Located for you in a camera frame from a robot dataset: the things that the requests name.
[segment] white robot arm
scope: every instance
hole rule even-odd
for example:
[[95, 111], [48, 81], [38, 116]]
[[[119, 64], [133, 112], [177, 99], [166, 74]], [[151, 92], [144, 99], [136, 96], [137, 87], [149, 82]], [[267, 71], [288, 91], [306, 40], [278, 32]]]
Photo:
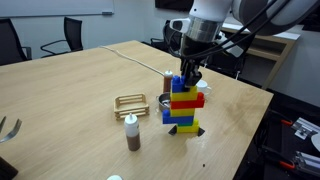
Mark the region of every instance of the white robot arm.
[[170, 21], [172, 29], [183, 33], [180, 58], [185, 86], [193, 86], [201, 78], [200, 60], [241, 41], [229, 45], [233, 36], [219, 41], [220, 29], [230, 10], [243, 24], [235, 35], [248, 29], [252, 34], [267, 36], [288, 30], [319, 5], [320, 0], [194, 0], [188, 18]]

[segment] yellow lego brick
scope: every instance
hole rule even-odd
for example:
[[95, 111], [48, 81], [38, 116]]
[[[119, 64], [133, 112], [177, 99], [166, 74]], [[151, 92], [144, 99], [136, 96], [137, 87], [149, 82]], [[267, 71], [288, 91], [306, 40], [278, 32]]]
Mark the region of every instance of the yellow lego brick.
[[170, 109], [171, 117], [194, 116], [195, 109]]
[[177, 133], [197, 133], [199, 131], [199, 121], [194, 119], [192, 126], [177, 125]]
[[197, 97], [198, 97], [197, 86], [192, 86], [189, 92], [179, 92], [179, 93], [172, 93], [172, 91], [170, 92], [171, 101], [197, 100]]

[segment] metal bowl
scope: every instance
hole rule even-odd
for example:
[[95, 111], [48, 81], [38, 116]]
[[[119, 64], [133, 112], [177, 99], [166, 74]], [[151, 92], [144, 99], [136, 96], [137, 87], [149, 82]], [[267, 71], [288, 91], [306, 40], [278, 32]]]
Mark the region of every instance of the metal bowl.
[[165, 109], [170, 109], [170, 93], [163, 93], [159, 97], [157, 97], [159, 103], [159, 109], [162, 112]]

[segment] office chair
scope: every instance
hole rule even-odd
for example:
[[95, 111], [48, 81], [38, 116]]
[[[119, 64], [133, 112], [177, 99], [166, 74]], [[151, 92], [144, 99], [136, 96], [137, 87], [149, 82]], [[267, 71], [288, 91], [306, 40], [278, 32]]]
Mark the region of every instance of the office chair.
[[31, 60], [31, 48], [22, 47], [10, 19], [0, 19], [0, 66]]
[[163, 38], [164, 39], [157, 39], [157, 38], [150, 39], [152, 47], [157, 48], [162, 51], [165, 51], [165, 52], [169, 52], [169, 45], [165, 39], [170, 41], [169, 38], [174, 33], [171, 38], [170, 46], [173, 51], [178, 51], [180, 49], [182, 34], [180, 32], [176, 32], [175, 30], [171, 29], [169, 27], [169, 23], [170, 23], [170, 21], [167, 20], [165, 23], [164, 29], [163, 29]]
[[[40, 47], [41, 50], [50, 53], [50, 55], [47, 55], [44, 57], [55, 56], [55, 55], [65, 54], [65, 53], [75, 52], [75, 51], [82, 51], [83, 46], [82, 46], [82, 41], [81, 41], [81, 25], [82, 25], [82, 21], [65, 17], [64, 18], [64, 35], [65, 35], [66, 39], [54, 41], [54, 42], [51, 42], [51, 43], [48, 43], [48, 44], [41, 46]], [[68, 43], [71, 51], [56, 53], [56, 52], [52, 52], [48, 49], [45, 49], [45, 47], [47, 47], [47, 46], [50, 46], [52, 44], [56, 44], [59, 42], [65, 42], [65, 41]]]
[[[222, 32], [227, 38], [233, 35], [233, 33], [230, 32]], [[234, 37], [232, 41], [237, 42], [247, 35], [248, 34], [239, 34], [238, 36]], [[223, 51], [208, 56], [207, 59], [201, 61], [200, 65], [210, 70], [238, 79], [239, 74], [242, 73], [245, 64], [246, 52], [249, 49], [254, 37], [255, 35], [252, 35], [238, 44], [238, 46], [243, 50], [239, 57], [235, 57], [233, 54]]]

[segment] desk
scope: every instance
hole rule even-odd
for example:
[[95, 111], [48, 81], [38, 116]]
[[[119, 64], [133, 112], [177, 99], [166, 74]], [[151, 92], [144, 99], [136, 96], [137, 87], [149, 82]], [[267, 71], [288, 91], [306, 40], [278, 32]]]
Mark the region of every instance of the desk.
[[[242, 26], [240, 25], [228, 23], [224, 23], [222, 27], [223, 30], [232, 33], [241, 28]], [[247, 53], [275, 62], [275, 65], [269, 73], [269, 76], [262, 84], [262, 89], [267, 89], [269, 87], [299, 37], [299, 34], [287, 32], [276, 34], [274, 36], [255, 36], [255, 39], [253, 40]]]
[[[164, 72], [180, 60], [130, 41], [110, 46]], [[103, 48], [0, 67], [3, 134], [20, 118], [19, 134], [0, 154], [19, 179], [232, 179], [272, 94], [207, 69], [213, 93], [196, 111], [201, 136], [168, 131], [156, 111], [163, 77]], [[140, 117], [141, 148], [127, 148], [114, 98], [145, 93], [150, 115]]]

